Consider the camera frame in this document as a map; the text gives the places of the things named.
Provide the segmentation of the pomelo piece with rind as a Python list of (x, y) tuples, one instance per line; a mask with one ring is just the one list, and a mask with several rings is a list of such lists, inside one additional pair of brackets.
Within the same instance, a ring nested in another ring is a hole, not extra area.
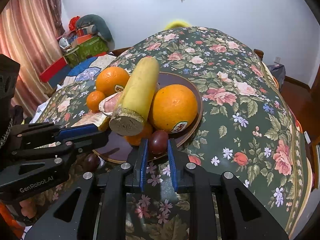
[(106, 116), (104, 113), (87, 113), (82, 116), (82, 118), (77, 121), (72, 127), (81, 126), (81, 125), (89, 125), (94, 124), (97, 126), (99, 131), (106, 131), (109, 127), (110, 118)]

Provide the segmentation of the medium orange tangerine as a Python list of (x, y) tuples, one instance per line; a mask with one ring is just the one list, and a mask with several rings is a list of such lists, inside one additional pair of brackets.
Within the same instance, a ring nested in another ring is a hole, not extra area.
[(124, 136), (131, 146), (139, 146), (142, 139), (149, 139), (152, 136), (153, 127), (147, 122), (138, 135)]

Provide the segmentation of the dark red plum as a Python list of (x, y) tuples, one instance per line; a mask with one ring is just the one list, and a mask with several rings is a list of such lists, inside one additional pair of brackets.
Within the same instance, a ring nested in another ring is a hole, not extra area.
[(100, 158), (95, 153), (90, 153), (84, 159), (84, 169), (88, 172), (95, 172), (100, 165)]
[(148, 140), (148, 150), (150, 154), (162, 154), (167, 150), (169, 136), (163, 130), (155, 131)]

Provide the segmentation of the small mandarin orange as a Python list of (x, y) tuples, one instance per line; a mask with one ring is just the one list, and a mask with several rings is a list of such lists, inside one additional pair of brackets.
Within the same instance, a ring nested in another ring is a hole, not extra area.
[(92, 112), (99, 112), (99, 103), (104, 100), (106, 96), (101, 91), (93, 91), (91, 92), (87, 99), (86, 99), (86, 105), (88, 109), (90, 109)]

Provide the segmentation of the peeled pomelo segment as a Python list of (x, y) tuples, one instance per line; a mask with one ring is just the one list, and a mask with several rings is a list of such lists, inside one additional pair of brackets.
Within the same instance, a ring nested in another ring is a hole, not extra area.
[(117, 92), (106, 97), (99, 103), (99, 111), (105, 116), (111, 117), (122, 92)]

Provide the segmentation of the large orange with sticker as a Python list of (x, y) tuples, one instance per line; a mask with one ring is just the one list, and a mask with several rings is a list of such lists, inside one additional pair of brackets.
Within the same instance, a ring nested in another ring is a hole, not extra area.
[(157, 130), (179, 133), (197, 116), (195, 94), (184, 85), (173, 84), (161, 88), (153, 97), (149, 120)]

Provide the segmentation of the dark purple round plate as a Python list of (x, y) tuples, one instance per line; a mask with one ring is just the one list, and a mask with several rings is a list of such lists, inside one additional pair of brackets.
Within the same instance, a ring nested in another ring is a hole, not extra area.
[[(160, 72), (158, 76), (158, 84), (160, 88), (165, 86), (180, 84), (188, 87), (195, 95), (197, 101), (197, 116), (186, 129), (178, 133), (169, 134), (169, 138), (174, 138), (177, 147), (183, 145), (197, 129), (203, 113), (202, 97), (197, 87), (185, 77), (177, 74)], [(138, 149), (137, 146), (130, 145), (124, 137), (114, 133), (113, 131), (108, 136), (108, 142), (104, 147), (93, 150), (93, 153), (112, 163), (121, 164), (127, 160), (129, 153), (133, 149)]]

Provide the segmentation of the red flat box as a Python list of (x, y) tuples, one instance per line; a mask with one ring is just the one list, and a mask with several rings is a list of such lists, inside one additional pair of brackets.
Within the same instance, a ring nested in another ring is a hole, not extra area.
[(66, 59), (61, 57), (46, 68), (39, 75), (39, 79), (41, 82), (48, 83), (50, 87), (55, 88), (58, 84), (61, 84), (64, 81), (70, 71), (71, 67), (68, 65)]

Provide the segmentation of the blue patchwork quilt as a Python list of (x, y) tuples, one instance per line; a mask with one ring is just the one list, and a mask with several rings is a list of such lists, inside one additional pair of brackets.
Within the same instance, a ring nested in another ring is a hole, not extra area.
[(63, 87), (74, 82), (94, 80), (102, 70), (115, 59), (114, 55), (95, 56), (81, 62), (71, 69), (63, 81)]

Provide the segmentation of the green gift box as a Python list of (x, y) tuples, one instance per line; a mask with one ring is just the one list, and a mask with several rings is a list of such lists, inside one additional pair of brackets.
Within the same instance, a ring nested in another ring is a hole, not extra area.
[(109, 48), (107, 43), (99, 36), (94, 36), (71, 49), (63, 57), (70, 67), (75, 67), (91, 57), (100, 55), (102, 53), (106, 54), (108, 51)]

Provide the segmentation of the pink curtain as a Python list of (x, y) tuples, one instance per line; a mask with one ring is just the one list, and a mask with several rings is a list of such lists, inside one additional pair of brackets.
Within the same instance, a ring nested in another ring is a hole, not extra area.
[(33, 116), (48, 99), (39, 75), (62, 56), (60, 0), (9, 0), (1, 12), (1, 53), (20, 64), (12, 105)]

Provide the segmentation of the grey stuffed plush toy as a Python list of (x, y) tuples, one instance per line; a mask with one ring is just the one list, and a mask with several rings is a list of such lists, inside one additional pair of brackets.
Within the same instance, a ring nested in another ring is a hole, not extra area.
[(89, 15), (82, 16), (76, 21), (76, 24), (75, 24), (76, 29), (82, 29), (85, 27), (90, 27), (92, 25), (95, 26), (95, 30), (96, 30), (95, 33), (100, 34), (101, 38), (104, 41), (107, 41), (107, 42), (112, 41), (112, 35), (109, 28), (106, 25), (105, 20), (98, 15), (89, 14)]

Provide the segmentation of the grey bag on floor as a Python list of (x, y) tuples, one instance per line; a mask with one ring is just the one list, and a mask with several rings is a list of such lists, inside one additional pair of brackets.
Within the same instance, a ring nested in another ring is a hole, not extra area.
[(285, 81), (286, 70), (283, 64), (275, 63), (267, 66), (268, 70), (271, 72), (273, 77), (276, 78), (279, 86), (279, 90), (282, 89), (282, 86)]

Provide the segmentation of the yellow fluffy pillow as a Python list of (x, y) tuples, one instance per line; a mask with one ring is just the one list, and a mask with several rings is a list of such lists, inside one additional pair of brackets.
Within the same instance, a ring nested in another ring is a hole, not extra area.
[(184, 22), (184, 21), (175, 20), (175, 21), (168, 23), (165, 26), (165, 30), (175, 29), (175, 28), (185, 28), (185, 27), (190, 27), (190, 24), (187, 22)]

